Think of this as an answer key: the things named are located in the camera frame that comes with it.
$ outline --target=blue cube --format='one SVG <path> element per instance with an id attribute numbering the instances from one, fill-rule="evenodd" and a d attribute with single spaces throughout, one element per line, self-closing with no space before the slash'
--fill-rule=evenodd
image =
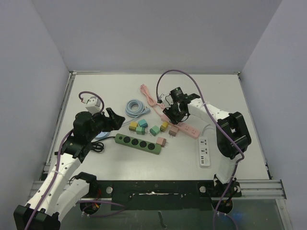
<path id="1" fill-rule="evenodd" d="M 145 119 L 142 119 L 141 121 L 139 121 L 139 126 L 140 126 L 140 127 L 143 127 L 143 128 L 147 128 L 147 127 L 148 127 L 148 124 L 147 124 L 147 122 L 145 121 Z"/>

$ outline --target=screw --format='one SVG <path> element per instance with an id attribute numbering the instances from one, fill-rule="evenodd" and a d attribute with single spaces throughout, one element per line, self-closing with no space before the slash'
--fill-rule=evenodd
<path id="1" fill-rule="evenodd" d="M 205 193 L 206 192 L 206 187 L 205 186 L 201 186 L 200 187 L 200 192 L 201 193 Z"/>
<path id="2" fill-rule="evenodd" d="M 106 193 L 111 194 L 112 191 L 113 191 L 113 188 L 112 188 L 112 187 L 106 188 Z"/>

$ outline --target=white power strip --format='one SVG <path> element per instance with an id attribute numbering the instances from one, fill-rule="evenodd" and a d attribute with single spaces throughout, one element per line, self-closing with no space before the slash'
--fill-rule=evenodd
<path id="1" fill-rule="evenodd" d="M 206 137 L 198 138 L 198 147 L 200 154 L 200 167 L 210 166 L 209 146 Z"/>

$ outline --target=blue power cord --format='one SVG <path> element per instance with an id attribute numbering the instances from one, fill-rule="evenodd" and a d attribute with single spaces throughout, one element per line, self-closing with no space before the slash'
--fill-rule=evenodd
<path id="1" fill-rule="evenodd" d="M 138 106 L 137 110 L 132 110 L 132 107 L 134 105 Z M 134 121 L 136 118 L 144 115 L 144 114 L 148 114 L 150 112 L 150 109 L 145 107 L 143 102 L 139 101 L 138 99 L 131 99 L 130 101 L 127 102 L 126 104 L 126 110 L 125 110 L 126 114 L 129 117 L 133 117 L 130 121 L 126 121 L 125 123 L 123 123 L 123 126 L 128 124 L 131 121 Z"/>

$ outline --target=white wall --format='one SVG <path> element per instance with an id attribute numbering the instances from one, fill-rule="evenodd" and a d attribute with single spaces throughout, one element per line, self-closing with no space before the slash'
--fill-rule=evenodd
<path id="1" fill-rule="evenodd" d="M 281 0 L 33 0 L 69 70 L 241 71 Z"/>
<path id="2" fill-rule="evenodd" d="M 307 1 L 283 0 L 242 71 L 257 132 L 282 179 L 295 230 L 306 229 Z"/>
<path id="3" fill-rule="evenodd" d="M 30 0 L 0 1 L 0 225 L 16 229 L 47 158 L 68 70 Z"/>

